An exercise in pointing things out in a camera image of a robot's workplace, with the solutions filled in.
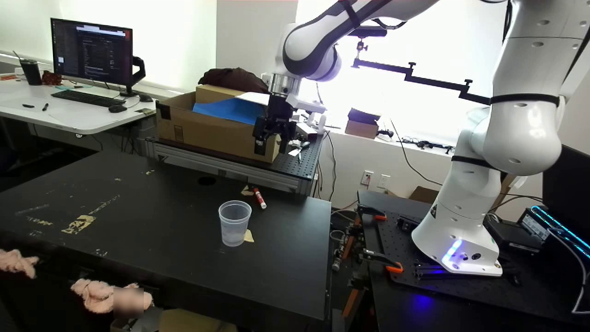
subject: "keyboard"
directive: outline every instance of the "keyboard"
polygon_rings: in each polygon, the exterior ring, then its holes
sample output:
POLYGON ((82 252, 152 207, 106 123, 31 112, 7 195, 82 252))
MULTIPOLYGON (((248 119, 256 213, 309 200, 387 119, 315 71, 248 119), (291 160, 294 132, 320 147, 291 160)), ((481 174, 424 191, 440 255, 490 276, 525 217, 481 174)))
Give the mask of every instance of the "keyboard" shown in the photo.
POLYGON ((51 95, 53 99, 60 99, 60 101, 71 101, 71 102, 79 102, 79 104, 90 104, 90 106, 97 106, 97 108, 108 108, 108 106, 119 106, 125 104, 123 101, 114 101, 114 99, 105 99, 105 97, 95 97, 95 95, 84 95, 84 93, 77 93, 77 91, 60 91, 51 95))

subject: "human hand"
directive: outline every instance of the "human hand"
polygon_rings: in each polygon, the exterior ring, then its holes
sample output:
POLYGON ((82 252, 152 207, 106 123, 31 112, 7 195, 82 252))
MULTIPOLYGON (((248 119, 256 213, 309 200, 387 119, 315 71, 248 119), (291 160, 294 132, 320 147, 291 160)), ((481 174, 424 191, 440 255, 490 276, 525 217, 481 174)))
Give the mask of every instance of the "human hand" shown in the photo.
MULTIPOLYGON (((92 314, 112 313, 112 287, 101 281, 77 279, 71 289, 82 300, 82 305, 92 314)), ((151 294, 145 292, 145 311, 152 307, 151 294)))
POLYGON ((0 272, 23 274, 29 279, 34 279, 36 263, 38 263, 38 257, 22 257, 18 250, 12 250, 12 252, 0 250, 0 272))

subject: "black table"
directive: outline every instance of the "black table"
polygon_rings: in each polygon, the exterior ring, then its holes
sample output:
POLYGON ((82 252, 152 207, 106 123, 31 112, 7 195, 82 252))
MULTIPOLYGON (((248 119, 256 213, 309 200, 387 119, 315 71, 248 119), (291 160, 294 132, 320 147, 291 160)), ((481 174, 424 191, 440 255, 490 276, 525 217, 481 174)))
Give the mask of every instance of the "black table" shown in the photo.
POLYGON ((241 189, 97 154, 0 195, 0 246, 40 255, 46 279, 136 281, 152 287, 162 307, 254 331, 322 331, 329 204, 263 191, 269 207, 252 204, 248 226, 256 243, 228 250, 217 207, 241 189), (95 219, 86 230, 62 233, 86 217, 95 219))
MULTIPOLYGON (((422 220, 429 206, 383 196, 376 193, 359 193, 359 207, 377 209, 385 215, 403 217, 407 220, 422 220)), ((365 244, 372 252, 383 252, 377 228, 365 228, 365 244)), ((545 320, 538 316, 505 311, 475 302, 464 302, 435 292, 409 289, 390 283, 383 278, 379 265, 370 265, 370 289, 377 318, 379 332, 388 331, 584 331, 564 322, 545 320)), ((519 289, 512 289, 510 298, 518 298, 519 289)))

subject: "monitor screen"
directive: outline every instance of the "monitor screen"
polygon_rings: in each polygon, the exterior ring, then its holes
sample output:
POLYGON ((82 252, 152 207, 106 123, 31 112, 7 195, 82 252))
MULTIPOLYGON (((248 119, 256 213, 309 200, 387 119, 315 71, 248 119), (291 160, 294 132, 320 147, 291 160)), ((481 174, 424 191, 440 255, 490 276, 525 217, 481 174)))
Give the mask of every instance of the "monitor screen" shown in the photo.
POLYGON ((53 73, 130 86, 132 30, 51 19, 53 73))
POLYGON ((590 244, 590 156, 562 147, 556 163, 543 172, 542 204, 547 213, 590 244))

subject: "plastic cup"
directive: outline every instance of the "plastic cup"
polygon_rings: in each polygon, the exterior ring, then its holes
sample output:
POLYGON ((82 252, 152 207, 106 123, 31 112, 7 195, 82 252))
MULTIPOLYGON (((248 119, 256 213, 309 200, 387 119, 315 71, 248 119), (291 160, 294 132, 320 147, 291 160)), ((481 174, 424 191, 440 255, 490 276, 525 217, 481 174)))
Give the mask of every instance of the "plastic cup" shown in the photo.
POLYGON ((243 235, 250 220, 252 209, 248 204, 232 200, 219 206, 221 243, 226 248, 237 248, 243 244, 243 235))

